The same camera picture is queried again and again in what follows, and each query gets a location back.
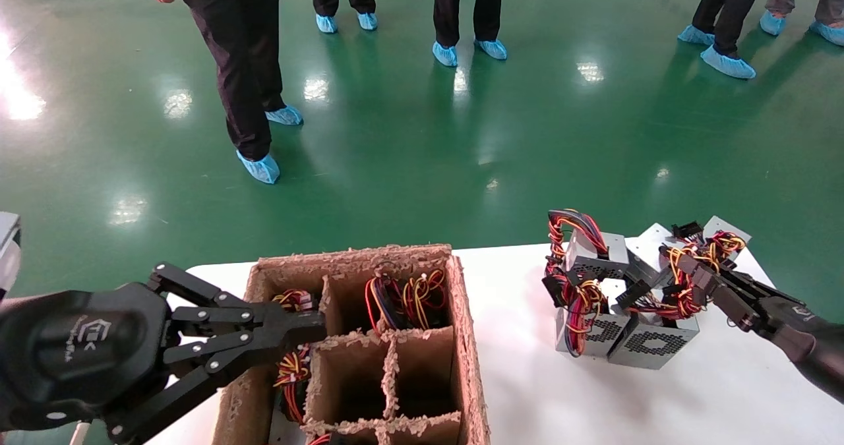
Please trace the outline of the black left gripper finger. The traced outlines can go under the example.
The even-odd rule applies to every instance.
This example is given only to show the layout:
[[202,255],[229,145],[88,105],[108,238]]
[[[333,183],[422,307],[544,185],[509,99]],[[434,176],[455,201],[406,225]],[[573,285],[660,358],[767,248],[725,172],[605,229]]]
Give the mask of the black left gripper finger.
[[188,337],[244,334],[259,328],[283,338],[326,337],[322,313],[288,312],[277,302],[247,302],[168,262],[154,268],[146,287],[193,304],[175,307],[168,316],[172,327]]

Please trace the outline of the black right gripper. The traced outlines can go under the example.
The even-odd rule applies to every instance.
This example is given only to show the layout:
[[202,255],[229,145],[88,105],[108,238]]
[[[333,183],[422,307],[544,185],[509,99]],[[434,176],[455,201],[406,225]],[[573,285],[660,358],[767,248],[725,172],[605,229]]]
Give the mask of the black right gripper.
[[673,283],[693,301],[712,304],[736,327],[754,332],[787,356],[815,387],[843,402],[843,327],[802,301],[733,270],[735,263],[690,248],[661,247]]

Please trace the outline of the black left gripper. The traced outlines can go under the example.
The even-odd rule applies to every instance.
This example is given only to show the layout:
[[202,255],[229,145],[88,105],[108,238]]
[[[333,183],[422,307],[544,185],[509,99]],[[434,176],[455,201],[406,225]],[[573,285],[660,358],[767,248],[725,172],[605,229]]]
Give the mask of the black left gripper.
[[[3,302],[2,431],[45,430],[118,408],[105,416],[109,439],[142,444],[247,370],[326,339],[324,329],[255,329],[246,340],[224,334],[159,355],[169,312],[165,298],[139,283]],[[165,386],[171,375],[177,382]]]

